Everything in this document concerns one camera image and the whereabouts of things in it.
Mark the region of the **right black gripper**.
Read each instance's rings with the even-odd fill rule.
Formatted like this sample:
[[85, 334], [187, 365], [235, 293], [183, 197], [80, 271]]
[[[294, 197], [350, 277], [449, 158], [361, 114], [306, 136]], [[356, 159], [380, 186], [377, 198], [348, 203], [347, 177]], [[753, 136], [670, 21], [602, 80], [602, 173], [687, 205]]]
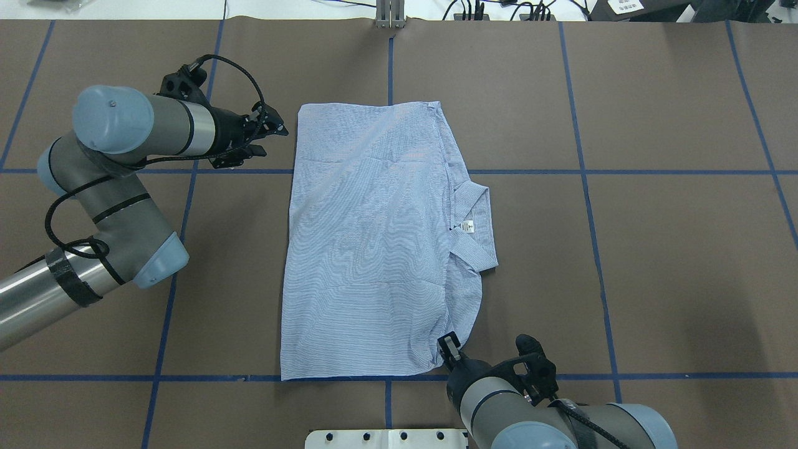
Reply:
[[445, 334], [437, 339], [437, 350], [448, 370], [446, 391], [454, 406], [461, 406], [468, 387], [476, 381], [496, 377], [510, 384], [510, 390], [528, 395], [533, 406], [543, 400], [556, 400], [559, 386], [557, 369], [538, 339], [519, 334], [515, 339], [518, 355], [510, 360], [490, 365], [468, 357], [461, 350], [456, 334]]

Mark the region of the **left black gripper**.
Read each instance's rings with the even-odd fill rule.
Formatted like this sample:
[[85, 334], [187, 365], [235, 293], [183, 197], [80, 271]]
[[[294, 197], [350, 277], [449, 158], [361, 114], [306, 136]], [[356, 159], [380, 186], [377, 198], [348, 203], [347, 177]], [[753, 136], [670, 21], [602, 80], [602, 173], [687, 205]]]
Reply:
[[267, 136], [288, 136], [290, 132], [270, 105], [256, 103], [249, 114], [212, 107], [216, 136], [209, 151], [209, 162], [215, 170], [236, 168], [253, 157], [266, 157], [267, 151], [254, 144]]

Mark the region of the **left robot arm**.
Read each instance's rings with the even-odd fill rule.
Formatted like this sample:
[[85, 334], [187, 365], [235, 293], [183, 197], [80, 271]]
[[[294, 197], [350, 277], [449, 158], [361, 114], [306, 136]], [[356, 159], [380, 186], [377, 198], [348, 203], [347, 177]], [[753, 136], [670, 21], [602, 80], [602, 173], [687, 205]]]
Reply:
[[38, 176], [57, 194], [44, 219], [54, 247], [3, 279], [2, 350], [122, 285], [149, 288], [188, 264], [138, 170], [202, 159], [233, 168], [266, 155], [256, 140], [287, 134], [263, 100], [237, 114], [211, 105], [190, 80], [166, 80], [156, 94], [85, 89], [72, 110], [72, 130], [38, 160]]

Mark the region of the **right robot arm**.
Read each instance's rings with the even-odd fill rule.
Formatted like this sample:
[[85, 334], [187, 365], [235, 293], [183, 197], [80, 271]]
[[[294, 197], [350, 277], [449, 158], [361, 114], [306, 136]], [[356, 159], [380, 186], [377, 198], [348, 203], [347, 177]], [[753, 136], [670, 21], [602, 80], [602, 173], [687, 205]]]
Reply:
[[455, 332], [437, 339], [448, 400], [479, 448], [675, 448], [651, 407], [582, 405], [558, 394], [557, 369], [541, 343], [521, 334], [518, 355], [491, 365], [470, 358]]

